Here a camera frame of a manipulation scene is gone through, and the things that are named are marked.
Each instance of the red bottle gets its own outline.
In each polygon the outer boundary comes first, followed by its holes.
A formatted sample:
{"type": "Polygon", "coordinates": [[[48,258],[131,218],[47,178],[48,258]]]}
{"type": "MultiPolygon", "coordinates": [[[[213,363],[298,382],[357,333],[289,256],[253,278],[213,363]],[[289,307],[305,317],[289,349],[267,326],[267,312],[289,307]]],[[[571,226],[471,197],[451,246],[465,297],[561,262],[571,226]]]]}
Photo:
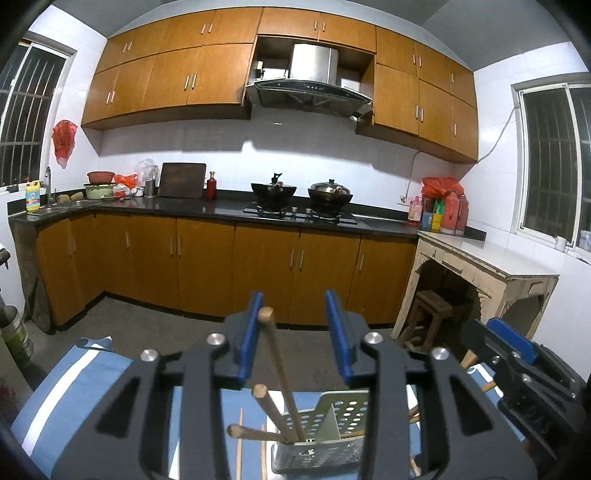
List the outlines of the red bottle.
{"type": "Polygon", "coordinates": [[[214,171],[209,172],[209,178],[205,187],[205,198],[207,200],[215,200],[217,193],[217,180],[213,178],[216,173],[214,171]]]}

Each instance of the concrete floor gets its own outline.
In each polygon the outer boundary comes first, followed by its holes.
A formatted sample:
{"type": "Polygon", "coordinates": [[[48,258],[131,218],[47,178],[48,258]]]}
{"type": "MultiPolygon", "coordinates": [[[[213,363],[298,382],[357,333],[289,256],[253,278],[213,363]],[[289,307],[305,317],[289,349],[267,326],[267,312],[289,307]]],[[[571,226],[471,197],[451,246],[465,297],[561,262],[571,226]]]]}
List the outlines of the concrete floor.
{"type": "MultiPolygon", "coordinates": [[[[145,348],[162,354],[187,349],[204,342],[208,334],[218,331],[220,323],[188,318],[105,297],[67,330],[47,335],[32,322],[27,328],[34,344],[34,357],[25,376],[35,388],[81,337],[100,339],[111,336],[116,353],[136,358],[145,348]]],[[[389,339],[389,329],[381,330],[389,339]]],[[[296,391],[345,390],[337,373],[328,332],[279,330],[279,343],[285,370],[296,391]]],[[[264,383],[278,389],[268,348],[258,344],[255,365],[249,384],[264,383]]]]}

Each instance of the white table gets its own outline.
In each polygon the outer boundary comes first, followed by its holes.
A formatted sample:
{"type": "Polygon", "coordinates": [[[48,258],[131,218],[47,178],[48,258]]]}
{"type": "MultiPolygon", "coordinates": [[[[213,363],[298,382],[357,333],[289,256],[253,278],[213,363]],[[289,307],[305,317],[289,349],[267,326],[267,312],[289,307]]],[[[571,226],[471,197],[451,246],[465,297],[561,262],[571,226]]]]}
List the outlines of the white table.
{"type": "Polygon", "coordinates": [[[517,300],[542,296],[540,310],[526,334],[528,339],[533,337],[550,294],[558,282],[556,272],[490,242],[431,232],[419,232],[418,235],[413,268],[392,330],[392,338],[397,338],[402,331],[413,302],[421,267],[427,260],[435,260],[474,285],[480,300],[482,323],[494,317],[502,317],[517,300]]]}

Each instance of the gas stove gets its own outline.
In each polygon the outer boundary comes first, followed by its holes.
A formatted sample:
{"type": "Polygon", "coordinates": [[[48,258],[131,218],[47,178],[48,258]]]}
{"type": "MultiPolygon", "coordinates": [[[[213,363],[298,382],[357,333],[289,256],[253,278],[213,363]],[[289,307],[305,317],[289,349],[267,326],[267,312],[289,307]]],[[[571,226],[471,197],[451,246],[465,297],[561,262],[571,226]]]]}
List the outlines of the gas stove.
{"type": "Polygon", "coordinates": [[[253,213],[260,218],[291,223],[329,223],[332,225],[357,224],[357,220],[355,220],[355,217],[350,213],[335,212],[334,210],[302,207],[263,207],[257,203],[252,203],[243,211],[244,213],[253,213]]]}

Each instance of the blue striped cloth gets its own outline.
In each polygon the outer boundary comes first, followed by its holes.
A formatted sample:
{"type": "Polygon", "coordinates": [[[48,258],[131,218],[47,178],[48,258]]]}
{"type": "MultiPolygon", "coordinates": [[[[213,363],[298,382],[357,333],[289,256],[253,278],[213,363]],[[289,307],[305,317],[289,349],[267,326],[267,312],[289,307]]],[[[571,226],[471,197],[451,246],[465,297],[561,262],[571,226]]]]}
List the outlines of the blue striped cloth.
{"type": "MultiPolygon", "coordinates": [[[[31,459],[41,471],[51,478],[53,467],[75,431],[97,405],[99,400],[131,364],[131,360],[112,352],[110,338],[89,340],[92,349],[72,347],[27,401],[12,424],[12,432],[31,459]]],[[[476,365],[468,370],[479,385],[492,379],[492,371],[485,365],[476,365]]],[[[487,397],[497,403],[502,396],[498,388],[488,392],[487,397]]],[[[173,395],[171,426],[168,441],[168,468],[171,478],[178,478],[178,463],[175,451],[178,446],[182,388],[177,387],[173,395]]],[[[267,416],[252,399],[249,390],[222,390],[222,413],[224,428],[238,423],[240,409],[243,409],[243,424],[260,429],[267,423],[267,416]]],[[[409,406],[416,405],[415,391],[408,389],[409,406]]],[[[296,392],[295,401],[299,409],[314,408],[320,393],[296,392]]],[[[420,422],[409,425],[411,454],[420,453],[420,422]]],[[[515,430],[520,439],[523,436],[515,430]]],[[[226,437],[226,451],[232,478],[236,478],[237,440],[226,437]]],[[[242,477],[261,478],[260,442],[242,442],[242,477]]],[[[267,469],[269,480],[286,478],[274,475],[267,469]]],[[[289,480],[304,479],[355,480],[357,470],[329,475],[290,475],[289,480]]]]}

